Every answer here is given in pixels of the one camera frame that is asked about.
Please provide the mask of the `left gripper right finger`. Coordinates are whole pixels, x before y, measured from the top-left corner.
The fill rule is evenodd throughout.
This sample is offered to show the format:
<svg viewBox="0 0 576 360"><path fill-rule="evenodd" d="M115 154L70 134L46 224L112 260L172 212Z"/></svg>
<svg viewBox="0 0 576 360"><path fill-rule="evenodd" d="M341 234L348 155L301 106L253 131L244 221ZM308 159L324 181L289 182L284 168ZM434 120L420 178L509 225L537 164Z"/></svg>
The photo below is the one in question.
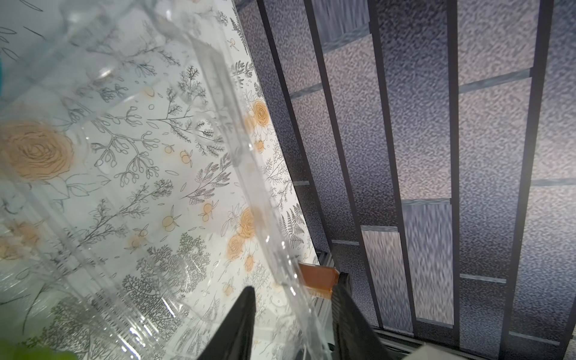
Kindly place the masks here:
<svg viewBox="0 0 576 360"><path fill-rule="evenodd" d="M350 275L339 274L331 291L333 359L385 359L393 357L356 306L351 295Z"/></svg>

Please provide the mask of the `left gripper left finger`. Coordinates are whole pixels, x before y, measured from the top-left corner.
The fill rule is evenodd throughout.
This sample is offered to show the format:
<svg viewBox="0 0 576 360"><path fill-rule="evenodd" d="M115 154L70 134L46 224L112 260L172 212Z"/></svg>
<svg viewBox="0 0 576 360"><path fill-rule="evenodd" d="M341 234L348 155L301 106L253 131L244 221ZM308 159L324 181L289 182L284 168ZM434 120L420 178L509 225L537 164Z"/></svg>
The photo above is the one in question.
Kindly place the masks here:
<svg viewBox="0 0 576 360"><path fill-rule="evenodd" d="M250 359L255 313L255 290L252 286L246 286L197 359Z"/></svg>

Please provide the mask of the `clear plastic container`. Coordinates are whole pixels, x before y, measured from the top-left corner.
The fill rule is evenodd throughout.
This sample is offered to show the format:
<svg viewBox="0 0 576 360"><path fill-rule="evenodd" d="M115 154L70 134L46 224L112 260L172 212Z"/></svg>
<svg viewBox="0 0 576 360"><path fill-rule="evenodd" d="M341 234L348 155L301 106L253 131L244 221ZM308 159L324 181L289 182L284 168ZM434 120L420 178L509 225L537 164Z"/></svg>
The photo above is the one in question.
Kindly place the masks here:
<svg viewBox="0 0 576 360"><path fill-rule="evenodd" d="M1 342L328 359L317 255L234 1L1 3Z"/></svg>

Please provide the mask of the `green grape bunch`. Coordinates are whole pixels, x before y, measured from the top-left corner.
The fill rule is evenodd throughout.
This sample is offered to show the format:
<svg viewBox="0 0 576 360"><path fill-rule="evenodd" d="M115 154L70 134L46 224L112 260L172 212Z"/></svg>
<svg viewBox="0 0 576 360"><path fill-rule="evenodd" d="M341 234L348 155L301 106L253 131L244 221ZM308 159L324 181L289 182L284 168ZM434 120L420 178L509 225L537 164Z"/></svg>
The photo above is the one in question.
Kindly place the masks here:
<svg viewBox="0 0 576 360"><path fill-rule="evenodd" d="M28 348L14 343L1 342L1 359L4 360L78 360L73 352L55 351L53 349Z"/></svg>

